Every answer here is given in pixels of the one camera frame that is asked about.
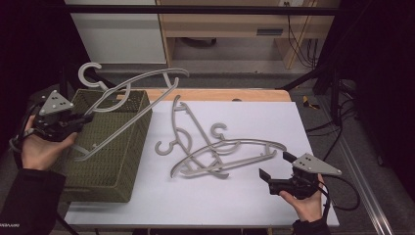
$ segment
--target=basket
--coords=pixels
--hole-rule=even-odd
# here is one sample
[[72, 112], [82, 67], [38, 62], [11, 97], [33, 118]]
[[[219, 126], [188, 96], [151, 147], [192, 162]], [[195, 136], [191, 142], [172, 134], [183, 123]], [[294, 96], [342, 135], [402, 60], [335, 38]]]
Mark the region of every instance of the basket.
[[[73, 98], [74, 112], [85, 113], [103, 92], [78, 90]], [[111, 107], [123, 94], [116, 92], [98, 108]], [[96, 113], [92, 122], [85, 124], [76, 138], [76, 144], [92, 150], [93, 145], [102, 143], [128, 120], [149, 106], [146, 91], [131, 91], [128, 100], [120, 108], [108, 113]], [[119, 134], [112, 142], [84, 162], [74, 158], [82, 154], [69, 150], [66, 162], [67, 182], [61, 201], [64, 202], [111, 202], [126, 203], [137, 174], [138, 164], [144, 148], [152, 111]]]

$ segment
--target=person's left hand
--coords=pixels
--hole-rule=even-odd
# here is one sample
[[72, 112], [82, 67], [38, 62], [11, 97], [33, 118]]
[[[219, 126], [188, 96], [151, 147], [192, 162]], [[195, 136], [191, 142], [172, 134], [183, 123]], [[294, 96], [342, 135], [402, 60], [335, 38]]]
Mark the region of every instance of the person's left hand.
[[[33, 121], [34, 116], [31, 116], [25, 130], [32, 127]], [[61, 152], [74, 143], [76, 135], [77, 133], [72, 133], [62, 142], [50, 142], [34, 134], [27, 136], [23, 141], [23, 168], [38, 170], [49, 169]]]

